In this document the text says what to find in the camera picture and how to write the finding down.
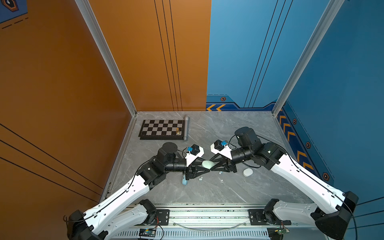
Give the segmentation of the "mint green charging case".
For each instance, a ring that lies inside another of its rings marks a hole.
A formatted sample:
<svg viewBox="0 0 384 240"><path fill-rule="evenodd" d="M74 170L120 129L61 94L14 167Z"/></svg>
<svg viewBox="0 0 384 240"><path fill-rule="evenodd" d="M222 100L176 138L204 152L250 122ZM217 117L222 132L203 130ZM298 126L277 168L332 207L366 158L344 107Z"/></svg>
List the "mint green charging case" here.
<svg viewBox="0 0 384 240"><path fill-rule="evenodd" d="M212 167L215 166L216 163L212 162L212 161L203 161L201 166L205 169L211 169Z"/></svg>

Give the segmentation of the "white earbud charging case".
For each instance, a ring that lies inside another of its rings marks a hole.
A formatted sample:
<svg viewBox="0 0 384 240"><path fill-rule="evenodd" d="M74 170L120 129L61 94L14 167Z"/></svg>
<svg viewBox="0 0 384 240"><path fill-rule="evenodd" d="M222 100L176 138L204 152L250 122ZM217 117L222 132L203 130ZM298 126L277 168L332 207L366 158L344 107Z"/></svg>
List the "white earbud charging case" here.
<svg viewBox="0 0 384 240"><path fill-rule="evenodd" d="M252 174L254 173L254 171L251 169L251 168L247 168L243 171L243 176L248 178L250 177Z"/></svg>

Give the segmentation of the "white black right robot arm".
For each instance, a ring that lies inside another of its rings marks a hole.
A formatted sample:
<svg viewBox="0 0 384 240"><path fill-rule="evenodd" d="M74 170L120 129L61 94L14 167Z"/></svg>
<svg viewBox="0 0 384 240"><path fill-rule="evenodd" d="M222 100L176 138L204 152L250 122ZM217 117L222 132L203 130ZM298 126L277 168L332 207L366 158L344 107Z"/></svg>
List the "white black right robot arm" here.
<svg viewBox="0 0 384 240"><path fill-rule="evenodd" d="M211 170L236 172L239 163L253 161L260 167L281 176L309 199L311 204L293 204L271 199L263 210L263 221L280 224L292 221L313 225L334 240L342 240L354 211L358 196L351 191L342 192L302 167L278 144L262 143L255 131L242 127L235 131L239 147L230 148L230 143L217 140L211 145L211 152L219 158Z"/></svg>

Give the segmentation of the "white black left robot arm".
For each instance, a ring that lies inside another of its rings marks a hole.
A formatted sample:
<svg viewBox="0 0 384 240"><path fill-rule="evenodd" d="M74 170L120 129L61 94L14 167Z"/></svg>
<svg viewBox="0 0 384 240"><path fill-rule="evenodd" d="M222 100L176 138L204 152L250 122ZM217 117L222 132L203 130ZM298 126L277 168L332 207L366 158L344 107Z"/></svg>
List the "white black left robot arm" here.
<svg viewBox="0 0 384 240"><path fill-rule="evenodd" d="M140 201L129 211L126 208L161 183L169 172L183 172L185 178L190 179L209 172L214 166L214 162L202 159L202 147L193 145L188 150L183 157L176 144L163 144L157 155L143 163L118 191L85 212L73 212L65 220L68 239L110 240L126 228L156 223L157 209L149 200Z"/></svg>

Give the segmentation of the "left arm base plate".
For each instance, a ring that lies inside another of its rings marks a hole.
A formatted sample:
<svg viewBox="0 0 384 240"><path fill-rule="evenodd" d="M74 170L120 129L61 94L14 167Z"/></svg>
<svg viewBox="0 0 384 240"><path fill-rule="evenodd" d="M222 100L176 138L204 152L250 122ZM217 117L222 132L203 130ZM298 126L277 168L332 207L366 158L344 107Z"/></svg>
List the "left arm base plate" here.
<svg viewBox="0 0 384 240"><path fill-rule="evenodd" d="M170 220L170 210L169 209L157 209L155 213L148 215L146 224L155 226L168 226Z"/></svg>

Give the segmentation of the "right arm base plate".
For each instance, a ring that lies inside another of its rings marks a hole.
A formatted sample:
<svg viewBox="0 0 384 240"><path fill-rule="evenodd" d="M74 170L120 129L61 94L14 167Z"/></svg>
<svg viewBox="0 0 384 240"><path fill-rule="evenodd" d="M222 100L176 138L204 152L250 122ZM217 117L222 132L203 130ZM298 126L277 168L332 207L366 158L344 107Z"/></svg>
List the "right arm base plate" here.
<svg viewBox="0 0 384 240"><path fill-rule="evenodd" d="M273 213L265 213L262 209L249 209L249 220L252 226L290 226L290 220L281 221Z"/></svg>

